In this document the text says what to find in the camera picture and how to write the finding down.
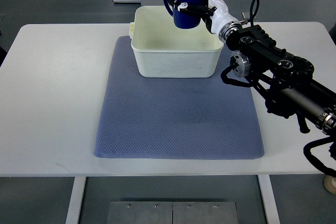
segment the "gray floor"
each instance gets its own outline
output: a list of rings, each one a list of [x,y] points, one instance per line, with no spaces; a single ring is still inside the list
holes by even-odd
[[[241,18],[241,12],[249,10],[251,0],[225,0],[232,15]],[[135,10],[140,5],[113,4],[112,0],[0,0],[0,46],[9,50],[19,29],[26,24],[45,23],[129,23],[134,20]],[[315,21],[330,30],[336,22],[335,0],[260,0],[257,20],[261,22]],[[192,186],[183,182],[174,191],[165,190],[171,178],[104,178],[89,179],[84,198],[81,223],[104,223],[107,213],[97,213],[99,203],[106,207],[108,200],[120,198],[200,198],[230,199],[241,202],[232,192],[219,189],[219,194],[208,190],[212,183],[237,185],[233,191],[244,186],[235,178],[195,177],[189,178]],[[254,188],[256,177],[249,177],[248,188]],[[323,188],[323,175],[277,175],[271,181],[279,209],[280,221],[284,223],[334,223],[336,196]],[[73,178],[0,178],[0,223],[64,223],[70,199]],[[161,183],[153,191],[149,185]],[[128,190],[125,185],[137,187]],[[246,197],[259,201],[259,192],[251,191]],[[260,215],[260,202],[254,212],[241,210],[241,216],[251,214],[255,219],[242,223],[264,223]],[[95,222],[99,214],[100,222]]]

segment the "table leg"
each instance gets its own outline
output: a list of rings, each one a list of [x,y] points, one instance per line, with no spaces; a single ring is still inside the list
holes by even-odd
[[[66,224],[77,224],[82,205],[86,177],[75,177],[68,209]]]
[[[280,224],[277,206],[274,199],[269,175],[258,175],[259,186],[268,224]]]

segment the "white table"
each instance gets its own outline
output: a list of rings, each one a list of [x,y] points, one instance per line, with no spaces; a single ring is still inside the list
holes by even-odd
[[[336,90],[331,74],[336,47],[323,25],[259,24],[278,47],[310,60],[316,69],[315,80]],[[263,190],[270,183],[269,177],[262,175],[319,173],[305,159],[302,149],[324,135],[311,123],[311,133],[301,134],[295,116],[285,120],[268,114],[257,92],[253,97],[265,147],[262,158],[202,161],[95,157],[114,44],[118,37],[128,35],[128,30],[129,24],[21,28],[0,68],[1,176],[75,176],[73,190],[80,196],[86,176],[257,174],[264,181]],[[328,148],[320,147],[314,154],[335,168]],[[80,200],[71,198],[69,223]]]

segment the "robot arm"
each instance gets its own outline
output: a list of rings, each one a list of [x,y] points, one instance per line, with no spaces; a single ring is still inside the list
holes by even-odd
[[[168,3],[180,12],[201,17],[208,31],[216,34],[233,51],[230,66],[221,74],[224,83],[255,88],[265,99],[269,113],[285,118],[296,114],[302,133],[310,131],[307,119],[329,136],[307,144],[303,152],[318,170],[336,177],[335,170],[325,167],[311,154],[312,148],[333,143],[329,151],[336,160],[336,93],[313,80],[314,67],[308,60],[277,48],[276,41],[259,25],[255,26],[251,21],[250,27],[242,28],[241,23],[229,14],[223,0],[202,1],[201,5],[175,0],[168,0]],[[273,74],[272,78],[264,74],[268,70]],[[228,78],[230,71],[247,82]],[[265,89],[260,81],[269,88]]]

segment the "textured mat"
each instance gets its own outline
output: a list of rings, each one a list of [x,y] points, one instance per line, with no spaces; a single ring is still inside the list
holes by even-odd
[[[116,42],[95,155],[105,158],[254,159],[263,156],[249,88],[225,85],[224,48],[210,78],[145,78],[131,39]]]

